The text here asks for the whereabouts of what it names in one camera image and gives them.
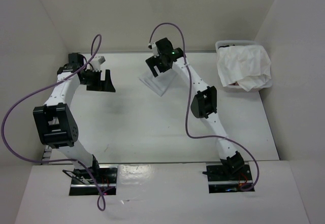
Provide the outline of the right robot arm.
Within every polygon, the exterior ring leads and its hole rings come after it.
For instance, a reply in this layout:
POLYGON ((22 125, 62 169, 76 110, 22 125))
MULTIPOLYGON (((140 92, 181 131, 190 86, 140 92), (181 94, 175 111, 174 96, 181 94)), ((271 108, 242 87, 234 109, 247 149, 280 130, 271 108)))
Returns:
POLYGON ((149 43, 153 56, 146 59, 146 63, 154 77, 173 70, 180 75, 183 81, 191 87, 190 111, 195 118, 216 136, 216 148, 222 164, 223 176, 228 180, 235 179, 244 167, 244 159, 235 145, 227 140, 227 133, 221 124, 217 113, 217 89, 208 85, 184 60, 181 48, 173 48, 172 43, 163 38, 149 43))

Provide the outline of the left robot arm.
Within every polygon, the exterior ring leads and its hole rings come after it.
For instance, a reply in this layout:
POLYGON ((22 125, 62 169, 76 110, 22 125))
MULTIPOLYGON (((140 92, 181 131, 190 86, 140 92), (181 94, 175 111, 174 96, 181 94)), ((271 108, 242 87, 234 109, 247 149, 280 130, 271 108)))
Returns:
POLYGON ((33 116, 42 144, 57 149, 74 160, 72 176, 81 183, 95 183, 101 170, 95 156, 80 143, 79 129, 70 111, 73 96, 80 85, 88 91, 115 92, 110 70, 101 70, 103 56, 95 56, 86 65, 80 53, 70 53, 68 63, 57 71, 57 85, 44 105, 35 107, 33 116))

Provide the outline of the aluminium table edge rail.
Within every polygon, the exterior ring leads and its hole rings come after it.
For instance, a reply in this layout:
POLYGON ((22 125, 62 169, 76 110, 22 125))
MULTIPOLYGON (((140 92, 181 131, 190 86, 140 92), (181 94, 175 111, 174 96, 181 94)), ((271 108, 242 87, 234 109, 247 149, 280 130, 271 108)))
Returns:
POLYGON ((68 158, 75 158, 69 148, 78 139, 78 127, 70 111, 73 96, 80 85, 77 74, 63 72, 57 74, 57 85, 44 105, 34 108, 33 116, 40 141, 45 145, 43 160, 51 160, 52 151, 63 148, 68 158))

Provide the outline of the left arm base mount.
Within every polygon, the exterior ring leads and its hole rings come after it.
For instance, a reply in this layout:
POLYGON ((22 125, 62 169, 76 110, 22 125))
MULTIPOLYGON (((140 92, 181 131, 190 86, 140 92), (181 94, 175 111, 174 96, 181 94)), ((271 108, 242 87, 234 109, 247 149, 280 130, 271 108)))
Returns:
MULTIPOLYGON (((71 178, 70 196, 99 195, 94 181, 85 170, 62 170, 62 172, 71 178)), ((96 183, 104 195, 116 195, 117 175, 117 165, 100 165, 97 172, 93 173, 96 183)))

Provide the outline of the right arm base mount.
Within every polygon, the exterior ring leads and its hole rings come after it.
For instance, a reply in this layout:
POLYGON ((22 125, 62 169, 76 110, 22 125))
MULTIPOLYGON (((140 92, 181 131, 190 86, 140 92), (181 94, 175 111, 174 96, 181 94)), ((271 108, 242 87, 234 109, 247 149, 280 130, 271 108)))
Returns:
POLYGON ((250 188, 253 184, 249 164, 245 164, 233 175, 227 175, 221 163, 206 164, 206 170, 202 174, 207 176, 210 194, 243 192, 242 187, 250 188))

